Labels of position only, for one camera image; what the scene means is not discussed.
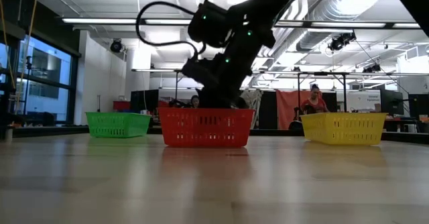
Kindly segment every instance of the woman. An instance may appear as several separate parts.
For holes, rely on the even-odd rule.
[[[198,108],[198,106],[200,105],[200,99],[197,95],[194,95],[190,98],[190,104],[193,108]]]
[[[310,114],[309,109],[314,109],[315,113],[328,113],[326,103],[320,97],[320,89],[317,85],[311,86],[310,98],[301,104],[301,110],[304,114]]]

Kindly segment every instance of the red basket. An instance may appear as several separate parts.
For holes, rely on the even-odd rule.
[[[113,101],[113,110],[129,110],[130,106],[129,101]]]
[[[243,147],[254,113],[252,109],[158,110],[164,142],[172,147]]]

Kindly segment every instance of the green basket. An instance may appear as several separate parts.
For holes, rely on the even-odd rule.
[[[93,137],[137,137],[147,133],[150,115],[136,113],[86,113]]]

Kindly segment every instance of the red shirt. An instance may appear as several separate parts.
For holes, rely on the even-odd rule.
[[[314,107],[317,113],[324,113],[326,109],[326,103],[323,101],[323,99],[318,99],[317,104],[313,104],[310,102],[310,100],[307,99],[301,104],[301,110],[304,110],[306,105]]]

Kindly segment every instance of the yellow basket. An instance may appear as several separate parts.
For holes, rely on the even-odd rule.
[[[306,139],[325,144],[380,144],[387,113],[317,113],[301,116]]]

